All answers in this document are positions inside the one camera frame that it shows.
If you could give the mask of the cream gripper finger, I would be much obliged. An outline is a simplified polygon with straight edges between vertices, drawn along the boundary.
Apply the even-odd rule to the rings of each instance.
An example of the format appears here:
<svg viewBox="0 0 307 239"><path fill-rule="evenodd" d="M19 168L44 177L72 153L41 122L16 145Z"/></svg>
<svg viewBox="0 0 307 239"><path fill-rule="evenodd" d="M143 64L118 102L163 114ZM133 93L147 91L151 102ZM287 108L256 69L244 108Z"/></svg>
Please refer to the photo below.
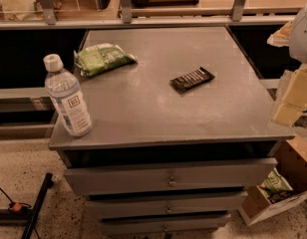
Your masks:
<svg viewBox="0 0 307 239"><path fill-rule="evenodd" d="M284 24L279 30L269 36L267 43L274 47L288 47L291 26L292 21Z"/></svg>
<svg viewBox="0 0 307 239"><path fill-rule="evenodd" d="M294 72L285 70L280 78L272 120L292 126L307 110L307 65Z"/></svg>

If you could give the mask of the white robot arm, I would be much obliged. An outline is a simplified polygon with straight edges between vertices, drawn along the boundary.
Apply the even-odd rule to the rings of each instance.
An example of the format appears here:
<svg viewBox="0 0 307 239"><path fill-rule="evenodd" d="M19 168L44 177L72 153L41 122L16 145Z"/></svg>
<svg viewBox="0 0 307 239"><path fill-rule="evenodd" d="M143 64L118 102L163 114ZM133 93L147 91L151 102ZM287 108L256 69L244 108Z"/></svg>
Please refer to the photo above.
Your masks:
<svg viewBox="0 0 307 239"><path fill-rule="evenodd" d="M294 72L284 71L273 106L272 120L293 126L307 110L307 4L293 21L272 34L267 43L275 47L288 46L290 57L301 63Z"/></svg>

